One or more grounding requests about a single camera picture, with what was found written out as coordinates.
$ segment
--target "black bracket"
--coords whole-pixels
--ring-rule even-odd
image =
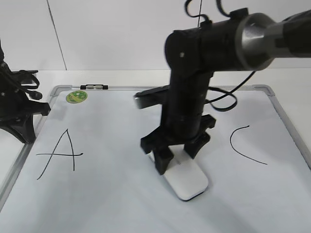
[[[37,89],[39,82],[33,78],[35,73],[36,70],[11,72],[8,66],[0,67],[0,129],[9,132],[22,143],[35,141],[33,115],[47,116],[51,110],[48,103],[29,100],[23,91]],[[32,80],[37,82],[37,86],[22,86],[31,84]]]
[[[167,96],[170,86],[157,87],[154,89],[138,92],[134,97],[139,109],[162,104],[161,123],[149,135],[143,137],[140,146],[148,154],[153,152],[155,167],[160,175],[163,175],[173,159],[174,155],[169,149],[172,145],[184,145],[184,150],[194,159],[199,150],[210,140],[210,136],[205,132],[207,128],[214,128],[216,119],[211,115],[201,118],[201,123],[197,135],[191,139],[181,139],[174,136],[165,126],[167,117]]]

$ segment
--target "white surface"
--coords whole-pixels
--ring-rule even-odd
[[[65,69],[46,0],[1,2],[0,39],[15,69]]]
[[[276,97],[304,142],[311,150],[311,69],[266,69],[257,72],[247,83],[267,84]],[[210,85],[238,85],[249,72],[216,72]],[[46,100],[51,89],[60,84],[82,85],[103,83],[111,86],[161,86],[169,83],[169,70],[123,70],[123,71],[40,71],[40,91]],[[0,183],[9,171],[21,144],[8,133],[0,137]]]
[[[135,91],[89,91],[80,104],[67,103],[67,93],[58,97],[0,214],[2,232],[309,231],[311,172],[263,92],[238,92],[239,105],[226,114],[206,106],[216,128],[195,160],[209,191],[186,203],[139,148],[139,138],[158,125],[159,106],[136,109]],[[266,166],[230,147],[231,133],[248,124],[233,145]],[[35,154],[50,153],[66,128],[75,153],[84,153],[76,171],[70,157],[55,155],[37,181],[49,156]],[[55,152],[71,152],[67,138]]]
[[[171,146],[174,158],[171,160],[163,177],[172,187],[178,198],[181,200],[190,200],[203,193],[208,186],[208,178],[183,150],[182,145]],[[154,162],[153,152],[148,154]]]

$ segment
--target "robotic arm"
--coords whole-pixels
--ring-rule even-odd
[[[190,1],[185,4],[186,12]],[[161,175],[173,158],[169,146],[184,144],[184,150],[195,158],[210,140],[205,131],[216,120],[202,112],[215,71],[256,71],[267,68],[275,58],[311,57],[311,11],[280,23],[262,13],[249,15],[247,8],[217,23],[199,16],[205,19],[200,27],[176,30],[166,40],[170,85],[135,95],[139,108],[162,104],[160,126],[140,144],[145,153],[154,153]]]
[[[4,53],[0,44],[0,129],[3,129],[22,143],[33,143],[35,131],[33,115],[47,116],[50,112],[48,103],[40,100],[42,94],[34,91],[39,87],[39,80],[34,76],[37,70],[11,71],[3,61]]]

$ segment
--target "white table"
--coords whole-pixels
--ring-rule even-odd
[[[250,72],[217,72],[210,85],[237,85]],[[111,86],[161,86],[169,83],[169,70],[40,71],[39,91],[46,100],[56,85],[105,84]],[[311,68],[266,69],[257,72],[246,84],[266,84],[311,150]],[[0,131],[0,185],[18,155],[22,144]]]

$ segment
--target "black marker drawing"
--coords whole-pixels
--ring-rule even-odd
[[[253,160],[253,161],[257,162],[257,163],[260,163],[260,164],[268,165],[268,164],[266,164],[266,163],[263,163],[263,162],[258,161],[258,160],[256,160],[256,159],[253,159],[253,158],[250,158],[250,157],[248,157],[248,156],[246,156],[246,155],[244,155],[244,154],[238,152],[238,151],[233,147],[233,145],[232,145],[232,136],[233,136],[233,134],[234,134],[236,131],[238,131],[238,130],[245,129],[245,128],[248,128],[248,127],[249,127],[249,125],[248,125],[248,126],[245,126],[245,127],[238,128],[238,129],[236,129],[235,131],[232,132],[232,134],[231,134],[231,136],[230,136],[230,144],[231,144],[231,147],[233,148],[233,150],[234,150],[236,153],[238,153],[238,154],[244,156],[245,158],[251,159],[251,160]]]
[[[62,137],[63,137],[65,134],[67,134],[67,136],[68,136],[68,139],[69,139],[69,142],[70,142],[70,146],[71,146],[71,151],[72,151],[72,154],[56,154],[56,153],[54,153],[54,152],[55,152],[55,150],[56,150],[56,148],[57,148],[57,146],[58,146],[58,144],[59,144],[59,142],[60,142],[60,140],[62,139]],[[53,149],[53,151],[52,151],[52,153],[51,153],[51,154],[49,154],[49,153],[40,153],[40,154],[36,154],[36,155],[50,155],[50,158],[49,158],[49,160],[48,160],[48,162],[47,162],[46,166],[44,167],[44,169],[43,169],[43,171],[42,171],[41,175],[37,178],[37,180],[39,180],[39,179],[43,176],[43,174],[44,174],[45,170],[47,169],[47,167],[48,167],[48,165],[49,165],[49,163],[50,163],[50,161],[51,161],[51,159],[52,159],[53,155],[72,156],[73,171],[75,171],[75,160],[74,160],[74,157],[75,157],[75,156],[80,156],[80,155],[83,155],[83,153],[80,153],[80,154],[74,154],[74,152],[73,152],[73,145],[72,145],[72,141],[71,141],[71,138],[70,138],[70,135],[69,135],[68,129],[66,129],[66,130],[65,130],[65,132],[63,132],[63,134],[62,134],[62,135],[60,136],[60,138],[58,139],[58,141],[57,141],[57,143],[56,143],[56,146],[54,147],[54,149]]]

